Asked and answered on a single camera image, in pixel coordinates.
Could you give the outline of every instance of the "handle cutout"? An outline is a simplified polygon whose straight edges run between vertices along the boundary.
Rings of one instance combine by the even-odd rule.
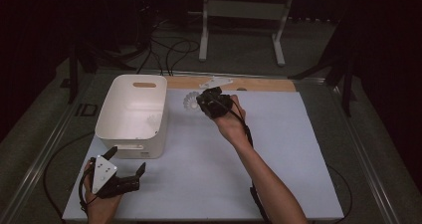
[[[155,83],[133,83],[133,86],[136,88],[156,88]]]

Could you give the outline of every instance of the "person's left hand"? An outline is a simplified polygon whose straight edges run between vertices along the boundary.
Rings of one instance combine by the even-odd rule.
[[[88,161],[87,165],[85,166],[85,170],[87,170],[91,165],[92,163]],[[88,204],[88,223],[111,223],[123,195],[105,199],[96,197],[91,193],[91,181],[88,175],[84,180],[84,187],[86,190],[85,200]]]

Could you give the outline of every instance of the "white metal stand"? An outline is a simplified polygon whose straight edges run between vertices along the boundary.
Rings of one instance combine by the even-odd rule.
[[[287,0],[285,4],[253,3],[238,1],[204,0],[202,15],[202,36],[199,49],[199,61],[207,60],[208,48],[208,17],[234,17],[253,18],[280,21],[280,27],[276,34],[273,34],[274,51],[276,53],[277,65],[286,64],[283,56],[280,38],[288,20],[290,7],[293,0]]]

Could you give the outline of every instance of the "human hand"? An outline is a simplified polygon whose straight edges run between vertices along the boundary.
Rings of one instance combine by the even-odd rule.
[[[85,170],[93,165],[92,162],[88,161],[85,166]],[[85,187],[85,200],[88,208],[88,223],[90,224],[105,224],[111,223],[114,217],[115,211],[117,210],[118,204],[120,203],[122,195],[118,195],[112,198],[99,198],[91,193],[91,180],[87,176],[84,179]]]
[[[239,99],[236,95],[230,96],[233,101],[232,112],[245,121],[246,112],[239,104]],[[224,116],[213,119],[217,124],[220,133],[233,145],[237,143],[244,143],[247,136],[241,121],[232,113],[227,112]]]

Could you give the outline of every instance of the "white basket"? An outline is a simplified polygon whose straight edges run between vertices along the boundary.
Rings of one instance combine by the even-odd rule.
[[[105,98],[96,135],[119,158],[157,158],[167,130],[167,80],[161,76],[122,75]]]

